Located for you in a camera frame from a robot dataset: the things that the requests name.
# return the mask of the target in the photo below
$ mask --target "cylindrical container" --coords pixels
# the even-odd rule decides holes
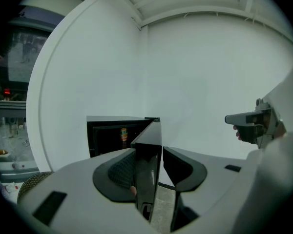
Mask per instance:
[[[121,128],[121,141],[127,141],[127,139],[128,139],[127,128]]]

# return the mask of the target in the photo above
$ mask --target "white wall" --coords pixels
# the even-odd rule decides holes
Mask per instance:
[[[86,116],[132,116],[139,29],[112,0],[87,0],[46,41],[27,100],[41,171],[89,158]]]
[[[161,117],[163,145],[245,158],[228,114],[252,111],[293,66],[293,46],[240,18],[188,15],[139,31],[113,0],[86,0],[44,45],[27,100],[41,171],[89,158],[86,116]],[[166,172],[162,183],[171,184]]]
[[[20,5],[33,6],[66,16],[83,0],[22,0]]]
[[[255,109],[293,67],[293,46],[241,18],[189,15],[150,25],[145,115],[161,117],[163,145],[246,158],[229,114]],[[166,172],[162,183],[171,184]]]

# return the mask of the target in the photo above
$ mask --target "bottle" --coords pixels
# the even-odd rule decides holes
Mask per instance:
[[[8,193],[16,192],[18,190],[18,186],[13,182],[4,186]]]
[[[127,128],[121,128],[121,141],[122,149],[127,148],[128,130]]]

